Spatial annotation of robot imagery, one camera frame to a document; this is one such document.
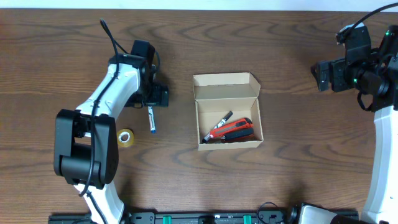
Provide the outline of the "orange black stapler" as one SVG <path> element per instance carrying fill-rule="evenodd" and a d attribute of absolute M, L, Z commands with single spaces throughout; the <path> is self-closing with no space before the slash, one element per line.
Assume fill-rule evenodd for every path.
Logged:
<path fill-rule="evenodd" d="M 247 138 L 251 138 L 254 136 L 254 130 L 252 128 L 240 129 L 238 131 L 233 131 L 230 133 L 226 133 L 221 137 L 221 142 L 236 142 L 242 141 Z"/>

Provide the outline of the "blue whiteboard marker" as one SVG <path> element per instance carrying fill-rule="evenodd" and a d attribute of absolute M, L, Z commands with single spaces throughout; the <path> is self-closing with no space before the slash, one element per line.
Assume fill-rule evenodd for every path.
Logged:
<path fill-rule="evenodd" d="M 156 133 L 156 126 L 155 126 L 155 117 L 154 117 L 154 110 L 152 106 L 148 106 L 148 114 L 149 114 L 149 123 L 150 123 L 150 131 L 152 134 Z"/>

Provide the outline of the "black whiteboard marker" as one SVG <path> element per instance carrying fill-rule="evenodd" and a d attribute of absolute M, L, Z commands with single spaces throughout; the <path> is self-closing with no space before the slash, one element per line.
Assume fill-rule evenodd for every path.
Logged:
<path fill-rule="evenodd" d="M 217 128 L 222 127 L 222 126 L 227 122 L 227 120 L 229 120 L 230 117 L 232 117 L 232 115 L 233 115 L 233 112 L 232 112 L 232 111 L 229 111 L 228 114 L 227 114 L 226 116 L 224 116 L 224 117 L 219 121 L 219 123 L 215 125 L 215 127 L 214 127 L 213 129 L 217 129 Z M 210 139 L 211 139 L 211 132 L 207 133 L 207 134 L 203 137 L 203 139 L 201 140 L 201 142 L 202 142 L 203 144 L 205 144 L 205 143 L 207 143 Z"/>

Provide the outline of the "orange utility knife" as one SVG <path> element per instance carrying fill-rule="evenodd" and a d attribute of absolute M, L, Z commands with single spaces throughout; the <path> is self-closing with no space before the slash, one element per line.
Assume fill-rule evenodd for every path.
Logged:
<path fill-rule="evenodd" d="M 211 138 L 220 137 L 226 133 L 238 131 L 240 129 L 252 128 L 253 124 L 249 118 L 241 118 L 228 124 L 224 124 L 222 127 L 211 130 Z"/>

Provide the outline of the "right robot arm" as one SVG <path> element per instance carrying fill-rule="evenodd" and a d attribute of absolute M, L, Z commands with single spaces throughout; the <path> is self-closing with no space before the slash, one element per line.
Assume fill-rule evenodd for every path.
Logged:
<path fill-rule="evenodd" d="M 397 26 L 388 27 L 376 48 L 363 23 L 342 28 L 336 41 L 345 56 L 317 62 L 311 73 L 319 91 L 357 89 L 361 109 L 374 113 L 376 148 L 361 219 L 397 223 Z"/>

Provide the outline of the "cardboard box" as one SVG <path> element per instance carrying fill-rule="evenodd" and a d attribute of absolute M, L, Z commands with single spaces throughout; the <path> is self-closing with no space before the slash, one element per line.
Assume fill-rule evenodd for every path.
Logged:
<path fill-rule="evenodd" d="M 199 151 L 258 147 L 261 85 L 249 72 L 193 76 Z"/>

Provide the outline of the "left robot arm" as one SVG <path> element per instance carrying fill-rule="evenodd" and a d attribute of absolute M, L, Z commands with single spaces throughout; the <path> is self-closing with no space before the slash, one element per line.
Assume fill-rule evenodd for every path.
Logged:
<path fill-rule="evenodd" d="M 49 223 L 131 223 L 114 177 L 119 164 L 116 120 L 125 107 L 169 105 L 169 89 L 155 80 L 160 66 L 155 48 L 135 40 L 132 50 L 116 53 L 104 80 L 74 110 L 55 119 L 53 169 L 73 185 L 90 209 L 86 215 L 51 215 Z"/>

